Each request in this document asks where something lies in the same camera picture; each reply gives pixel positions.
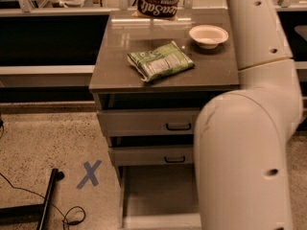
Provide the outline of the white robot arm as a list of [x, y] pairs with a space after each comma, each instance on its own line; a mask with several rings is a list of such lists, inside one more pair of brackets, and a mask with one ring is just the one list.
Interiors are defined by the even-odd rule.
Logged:
[[194, 160], [201, 230], [293, 230], [286, 147], [302, 118], [272, 0], [226, 0], [240, 87], [201, 111]]

